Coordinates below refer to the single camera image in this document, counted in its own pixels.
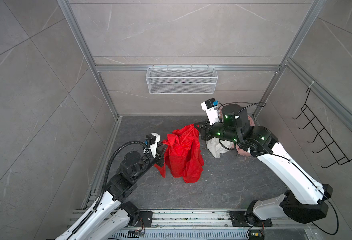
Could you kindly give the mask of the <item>red cloth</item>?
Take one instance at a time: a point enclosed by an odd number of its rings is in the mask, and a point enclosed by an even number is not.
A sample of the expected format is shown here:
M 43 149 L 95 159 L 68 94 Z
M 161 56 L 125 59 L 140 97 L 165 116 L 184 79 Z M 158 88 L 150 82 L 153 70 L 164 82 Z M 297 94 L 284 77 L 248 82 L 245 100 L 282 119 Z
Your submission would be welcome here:
M 196 183 L 203 172 L 204 160 L 201 154 L 199 132 L 193 124 L 174 130 L 162 141 L 167 146 L 165 165 L 155 167 L 163 178 L 166 167 L 175 178 L 183 178 L 185 183 Z

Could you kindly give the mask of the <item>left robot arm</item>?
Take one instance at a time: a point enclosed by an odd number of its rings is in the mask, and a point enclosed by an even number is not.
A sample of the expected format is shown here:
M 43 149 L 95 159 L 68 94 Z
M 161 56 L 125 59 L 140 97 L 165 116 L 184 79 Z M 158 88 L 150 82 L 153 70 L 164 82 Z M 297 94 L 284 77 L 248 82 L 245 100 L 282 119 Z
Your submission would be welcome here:
M 134 227 L 140 210 L 124 202 L 137 188 L 138 180 L 155 164 L 164 163 L 167 146 L 157 144 L 147 154 L 132 151 L 124 156 L 100 196 L 57 240 L 106 240 L 125 227 Z

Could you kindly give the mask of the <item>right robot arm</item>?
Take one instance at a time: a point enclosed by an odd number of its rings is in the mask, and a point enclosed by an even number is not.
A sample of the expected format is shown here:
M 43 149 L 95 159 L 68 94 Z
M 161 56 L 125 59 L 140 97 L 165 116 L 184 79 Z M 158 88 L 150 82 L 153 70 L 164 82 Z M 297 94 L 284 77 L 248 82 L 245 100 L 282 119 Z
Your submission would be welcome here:
M 245 212 L 249 225 L 281 217 L 307 224 L 327 216 L 333 188 L 319 183 L 300 167 L 269 129 L 252 126 L 246 107 L 222 105 L 215 99 L 204 101 L 201 107 L 208 120 L 194 126 L 215 157 L 243 150 L 269 167 L 288 187 L 278 197 L 252 201 Z

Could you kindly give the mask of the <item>white cloth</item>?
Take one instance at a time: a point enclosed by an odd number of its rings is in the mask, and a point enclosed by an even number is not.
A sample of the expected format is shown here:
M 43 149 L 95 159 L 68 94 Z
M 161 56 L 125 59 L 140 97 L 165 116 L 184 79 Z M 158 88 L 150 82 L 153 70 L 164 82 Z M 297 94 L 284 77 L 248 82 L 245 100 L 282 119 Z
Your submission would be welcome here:
M 214 158 L 220 158 L 221 154 L 224 154 L 233 149 L 234 144 L 230 141 L 220 140 L 218 138 L 212 138 L 206 141 L 207 149 L 213 155 Z

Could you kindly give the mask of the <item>small circuit board connector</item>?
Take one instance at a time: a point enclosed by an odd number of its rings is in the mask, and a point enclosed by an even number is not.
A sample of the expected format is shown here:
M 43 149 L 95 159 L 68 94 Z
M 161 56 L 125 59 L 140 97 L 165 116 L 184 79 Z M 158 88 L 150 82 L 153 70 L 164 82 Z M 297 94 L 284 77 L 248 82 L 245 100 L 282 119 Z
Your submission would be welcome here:
M 145 235 L 144 230 L 128 231 L 128 238 L 140 238 Z

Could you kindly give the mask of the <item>yellow black power connector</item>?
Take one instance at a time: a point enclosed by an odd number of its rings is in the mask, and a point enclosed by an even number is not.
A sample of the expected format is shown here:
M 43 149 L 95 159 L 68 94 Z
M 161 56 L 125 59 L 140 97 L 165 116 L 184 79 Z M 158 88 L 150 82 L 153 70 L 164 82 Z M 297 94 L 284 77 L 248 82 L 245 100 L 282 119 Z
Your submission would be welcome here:
M 248 239 L 249 240 L 264 240 L 264 234 L 259 230 L 251 230 L 248 232 Z

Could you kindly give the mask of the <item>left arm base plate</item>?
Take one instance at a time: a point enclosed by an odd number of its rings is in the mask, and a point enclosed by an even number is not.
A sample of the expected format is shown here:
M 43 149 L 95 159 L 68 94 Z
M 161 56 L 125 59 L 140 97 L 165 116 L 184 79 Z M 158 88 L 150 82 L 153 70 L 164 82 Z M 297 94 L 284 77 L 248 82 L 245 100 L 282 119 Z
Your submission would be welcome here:
M 138 220 L 135 224 L 135 228 L 141 228 L 142 225 L 144 228 L 150 228 L 152 226 L 153 214 L 154 212 L 152 211 L 140 211 Z

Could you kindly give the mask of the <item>floor rail left aluminium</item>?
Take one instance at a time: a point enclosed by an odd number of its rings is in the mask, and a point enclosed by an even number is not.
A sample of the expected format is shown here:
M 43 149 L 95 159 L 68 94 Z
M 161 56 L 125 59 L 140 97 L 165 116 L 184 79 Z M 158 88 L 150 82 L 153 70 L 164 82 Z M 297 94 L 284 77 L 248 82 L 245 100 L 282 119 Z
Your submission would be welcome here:
M 102 156 L 97 165 L 96 171 L 93 175 L 90 186 L 86 192 L 85 199 L 80 207 L 80 210 L 86 210 L 87 208 L 89 208 L 101 192 L 105 170 L 107 167 L 108 160 L 112 154 L 112 148 L 113 148 L 117 133 L 119 131 L 122 118 L 123 118 L 122 116 L 119 116 L 115 120 L 114 124 L 112 125 L 111 131 L 107 137 L 106 145 L 103 150 Z

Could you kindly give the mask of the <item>aluminium frame back bar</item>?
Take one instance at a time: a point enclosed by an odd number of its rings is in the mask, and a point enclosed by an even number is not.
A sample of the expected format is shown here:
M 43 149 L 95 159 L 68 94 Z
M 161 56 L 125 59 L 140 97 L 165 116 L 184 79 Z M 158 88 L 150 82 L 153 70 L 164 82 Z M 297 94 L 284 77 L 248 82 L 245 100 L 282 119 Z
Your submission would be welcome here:
M 217 71 L 279 71 L 281 66 L 274 64 L 245 64 L 245 65 L 96 65 L 98 72 L 113 71 L 147 71 L 149 68 L 154 69 L 208 69 L 215 68 Z

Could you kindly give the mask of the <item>aluminium frame bar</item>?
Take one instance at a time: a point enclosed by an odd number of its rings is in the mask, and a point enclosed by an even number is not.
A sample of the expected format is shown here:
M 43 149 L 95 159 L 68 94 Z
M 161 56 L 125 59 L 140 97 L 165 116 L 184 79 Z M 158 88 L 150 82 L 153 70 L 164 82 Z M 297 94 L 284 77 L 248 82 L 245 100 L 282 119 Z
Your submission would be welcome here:
M 343 105 L 323 84 L 310 75 L 294 59 L 288 59 L 286 65 L 352 132 L 352 111 Z
M 113 71 L 147 71 L 149 68 L 154 69 L 208 69 L 215 68 L 217 71 L 279 71 L 281 66 L 274 64 L 245 64 L 245 65 L 96 65 L 98 72 Z

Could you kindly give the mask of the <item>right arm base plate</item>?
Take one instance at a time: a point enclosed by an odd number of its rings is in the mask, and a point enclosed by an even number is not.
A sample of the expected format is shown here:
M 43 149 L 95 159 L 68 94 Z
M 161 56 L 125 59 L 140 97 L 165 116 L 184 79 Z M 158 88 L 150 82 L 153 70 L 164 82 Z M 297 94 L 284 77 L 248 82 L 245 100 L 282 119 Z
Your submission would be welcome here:
M 265 221 L 260 220 L 252 212 L 247 211 L 230 211 L 230 219 L 232 221 L 233 227 L 272 227 L 271 219 Z

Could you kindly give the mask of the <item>aluminium frame right bar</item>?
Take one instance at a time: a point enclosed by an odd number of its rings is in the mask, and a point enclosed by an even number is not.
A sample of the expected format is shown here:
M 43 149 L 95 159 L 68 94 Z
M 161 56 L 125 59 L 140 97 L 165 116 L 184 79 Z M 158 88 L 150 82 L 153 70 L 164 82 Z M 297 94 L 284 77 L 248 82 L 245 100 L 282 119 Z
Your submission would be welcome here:
M 310 75 L 294 59 L 288 59 L 286 65 L 352 132 L 352 111 L 343 105 L 323 84 Z

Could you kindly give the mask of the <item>aluminium frame right post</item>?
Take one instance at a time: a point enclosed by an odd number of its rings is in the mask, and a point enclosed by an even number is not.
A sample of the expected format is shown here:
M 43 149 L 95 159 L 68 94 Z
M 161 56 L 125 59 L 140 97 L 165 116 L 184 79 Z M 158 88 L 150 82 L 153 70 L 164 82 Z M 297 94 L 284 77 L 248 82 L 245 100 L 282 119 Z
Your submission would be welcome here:
M 298 32 L 296 33 L 295 37 L 293 38 L 292 43 L 290 44 L 286 54 L 284 55 L 278 70 L 274 73 L 271 81 L 269 82 L 264 94 L 262 95 L 260 102 L 266 103 L 272 94 L 272 91 L 276 87 L 278 81 L 280 80 L 281 76 L 283 75 L 284 71 L 287 68 L 288 61 L 293 58 L 296 51 L 299 49 L 302 41 L 304 40 L 305 36 L 309 32 L 311 26 L 315 22 L 316 18 L 322 11 L 324 5 L 326 4 L 326 0 L 316 0 L 313 1 L 309 11 L 307 12 L 301 26 L 299 27 Z

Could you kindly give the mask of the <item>aluminium frame post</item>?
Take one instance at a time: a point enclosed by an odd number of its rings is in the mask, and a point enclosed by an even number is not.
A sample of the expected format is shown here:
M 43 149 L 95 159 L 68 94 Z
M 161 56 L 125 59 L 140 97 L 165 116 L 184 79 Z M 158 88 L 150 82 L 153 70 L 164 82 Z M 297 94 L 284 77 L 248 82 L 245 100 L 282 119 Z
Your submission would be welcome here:
M 94 58 L 91 54 L 91 51 L 86 43 L 86 40 L 81 32 L 81 29 L 79 27 L 79 24 L 76 20 L 76 17 L 74 15 L 73 11 L 72 11 L 72 8 L 70 6 L 69 1 L 58 0 L 58 4 L 59 4 L 67 22 L 68 22 L 68 24 L 69 24 L 69 27 L 74 35 L 74 38 L 75 38 L 77 44 L 80 47 L 80 50 L 81 50 L 87 64 L 89 65 L 91 73 L 94 76 L 94 78 L 95 78 L 95 80 L 96 80 L 96 82 L 102 92 L 102 95 L 106 100 L 106 103 L 110 109 L 110 112 L 112 113 L 114 119 L 117 121 L 119 119 L 119 114 L 116 110 L 116 107 L 112 101 L 112 98 L 109 94 L 109 91 L 108 91 L 100 73 L 96 69 L 96 63 L 95 63 Z
M 278 70 L 274 73 L 271 81 L 269 82 L 264 94 L 262 95 L 260 102 L 266 103 L 272 94 L 272 91 L 276 87 L 278 81 L 280 80 L 281 76 L 283 75 L 284 71 L 287 68 L 288 61 L 293 58 L 296 51 L 299 49 L 302 41 L 304 40 L 305 36 L 309 32 L 311 26 L 315 22 L 316 18 L 322 11 L 324 5 L 326 4 L 326 0 L 316 0 L 313 1 L 309 11 L 307 12 L 301 26 L 299 27 L 298 32 L 296 33 L 295 37 L 293 38 L 292 43 L 290 44 L 286 54 L 284 55 Z

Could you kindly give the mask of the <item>aluminium frame left post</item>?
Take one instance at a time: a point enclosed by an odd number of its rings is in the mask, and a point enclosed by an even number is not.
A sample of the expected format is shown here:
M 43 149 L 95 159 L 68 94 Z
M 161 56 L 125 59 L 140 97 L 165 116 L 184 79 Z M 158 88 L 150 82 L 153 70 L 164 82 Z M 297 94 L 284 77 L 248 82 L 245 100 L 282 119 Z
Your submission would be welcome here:
M 58 0 L 58 4 L 59 4 L 67 22 L 68 22 L 68 24 L 69 24 L 69 27 L 74 35 L 74 38 L 75 38 L 77 44 L 80 47 L 80 50 L 81 50 L 87 64 L 89 65 L 91 73 L 94 76 L 94 78 L 95 78 L 95 80 L 96 80 L 96 82 L 102 92 L 102 95 L 106 100 L 106 103 L 110 109 L 110 112 L 112 113 L 114 119 L 117 121 L 119 119 L 119 114 L 116 110 L 116 107 L 112 101 L 112 98 L 109 94 L 109 91 L 108 91 L 100 73 L 96 69 L 96 63 L 95 63 L 94 58 L 91 54 L 91 51 L 86 43 L 86 40 L 81 32 L 81 29 L 79 27 L 79 24 L 76 20 L 76 17 L 74 15 L 73 11 L 72 11 L 72 8 L 70 6 L 69 1 Z

